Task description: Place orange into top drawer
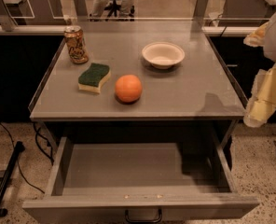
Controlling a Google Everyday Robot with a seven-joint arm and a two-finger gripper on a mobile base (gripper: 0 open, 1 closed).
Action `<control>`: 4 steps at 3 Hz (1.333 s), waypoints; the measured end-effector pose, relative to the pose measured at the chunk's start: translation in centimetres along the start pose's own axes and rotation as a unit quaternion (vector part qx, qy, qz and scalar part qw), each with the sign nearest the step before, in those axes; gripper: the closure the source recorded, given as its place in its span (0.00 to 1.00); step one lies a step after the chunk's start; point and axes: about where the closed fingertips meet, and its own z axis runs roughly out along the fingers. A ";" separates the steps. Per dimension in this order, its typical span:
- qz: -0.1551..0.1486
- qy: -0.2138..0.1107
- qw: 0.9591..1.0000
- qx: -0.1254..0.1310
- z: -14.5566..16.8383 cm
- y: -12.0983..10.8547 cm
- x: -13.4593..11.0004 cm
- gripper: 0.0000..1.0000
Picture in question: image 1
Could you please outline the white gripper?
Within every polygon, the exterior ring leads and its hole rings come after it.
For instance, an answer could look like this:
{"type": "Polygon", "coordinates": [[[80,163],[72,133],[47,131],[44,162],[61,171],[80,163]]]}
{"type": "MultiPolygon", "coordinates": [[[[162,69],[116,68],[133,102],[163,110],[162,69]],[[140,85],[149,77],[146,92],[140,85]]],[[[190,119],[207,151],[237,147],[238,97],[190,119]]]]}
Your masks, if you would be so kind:
{"type": "MultiPolygon", "coordinates": [[[[243,39],[250,47],[263,47],[264,55],[276,62],[276,12],[243,39]]],[[[251,128],[264,125],[276,111],[276,64],[270,70],[260,69],[255,76],[243,122],[251,128]]]]}

